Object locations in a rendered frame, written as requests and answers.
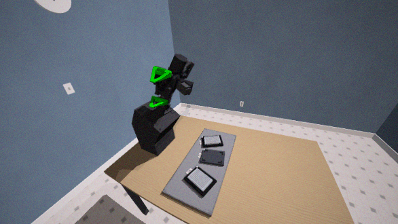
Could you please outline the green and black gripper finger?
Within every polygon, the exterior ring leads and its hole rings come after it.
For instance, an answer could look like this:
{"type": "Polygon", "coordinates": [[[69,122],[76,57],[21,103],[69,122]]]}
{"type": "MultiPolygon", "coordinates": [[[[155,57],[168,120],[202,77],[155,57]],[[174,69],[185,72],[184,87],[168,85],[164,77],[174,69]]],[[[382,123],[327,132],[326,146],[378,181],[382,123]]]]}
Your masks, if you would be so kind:
{"type": "Polygon", "coordinates": [[[153,67],[150,82],[155,83],[171,77],[172,72],[160,67],[153,67]],[[159,78],[154,79],[155,74],[161,75],[159,78]]]}
{"type": "Polygon", "coordinates": [[[168,100],[165,100],[163,98],[159,98],[156,96],[152,96],[149,107],[154,108],[154,107],[163,106],[163,105],[167,105],[167,104],[168,104],[168,100]],[[159,102],[159,103],[153,105],[153,102],[159,102]]]}

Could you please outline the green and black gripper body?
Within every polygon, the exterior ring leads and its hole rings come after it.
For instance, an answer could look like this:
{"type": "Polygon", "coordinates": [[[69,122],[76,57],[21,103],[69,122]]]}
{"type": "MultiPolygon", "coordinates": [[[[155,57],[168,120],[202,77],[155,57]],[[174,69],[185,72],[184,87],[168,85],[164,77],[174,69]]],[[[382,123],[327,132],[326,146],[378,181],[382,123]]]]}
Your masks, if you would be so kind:
{"type": "MultiPolygon", "coordinates": [[[[154,79],[156,79],[160,76],[161,75],[155,74],[154,79]]],[[[159,82],[155,82],[153,84],[156,85],[155,94],[163,96],[163,99],[165,99],[165,100],[169,100],[170,95],[171,95],[172,84],[173,84],[173,74],[170,78],[164,79],[159,82]]]]}

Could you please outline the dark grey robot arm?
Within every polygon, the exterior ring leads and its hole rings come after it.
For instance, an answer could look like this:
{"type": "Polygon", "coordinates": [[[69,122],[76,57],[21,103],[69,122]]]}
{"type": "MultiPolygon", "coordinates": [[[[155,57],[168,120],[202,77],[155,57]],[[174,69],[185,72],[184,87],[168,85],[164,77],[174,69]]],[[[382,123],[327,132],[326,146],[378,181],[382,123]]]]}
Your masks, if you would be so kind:
{"type": "Polygon", "coordinates": [[[163,106],[158,106],[154,110],[150,111],[149,113],[146,113],[145,116],[150,122],[154,122],[160,117],[166,115],[167,113],[171,112],[172,109],[170,108],[171,104],[170,100],[172,98],[172,95],[176,89],[180,91],[183,95],[190,95],[192,92],[192,87],[193,87],[193,82],[184,80],[185,78],[187,79],[189,73],[191,72],[192,68],[194,66],[193,62],[190,62],[187,60],[186,57],[184,57],[181,54],[175,54],[173,57],[173,60],[168,68],[169,71],[172,72],[174,75],[173,77],[173,84],[172,84],[172,89],[171,89],[171,95],[168,101],[167,105],[163,106]],[[180,73],[180,74],[177,74],[180,73]]]}

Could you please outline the white well plate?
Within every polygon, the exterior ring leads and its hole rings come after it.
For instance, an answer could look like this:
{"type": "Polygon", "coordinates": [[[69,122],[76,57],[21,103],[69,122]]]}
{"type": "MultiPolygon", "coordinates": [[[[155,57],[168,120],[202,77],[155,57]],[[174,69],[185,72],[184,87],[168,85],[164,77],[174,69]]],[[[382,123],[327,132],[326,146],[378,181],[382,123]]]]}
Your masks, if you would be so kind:
{"type": "Polygon", "coordinates": [[[195,169],[189,176],[188,179],[193,182],[198,188],[204,191],[211,183],[212,179],[205,175],[201,170],[198,168],[195,169]]]}
{"type": "Polygon", "coordinates": [[[219,135],[218,136],[205,136],[204,143],[207,145],[212,145],[212,144],[219,144],[219,143],[221,143],[221,141],[220,141],[219,135]]]}

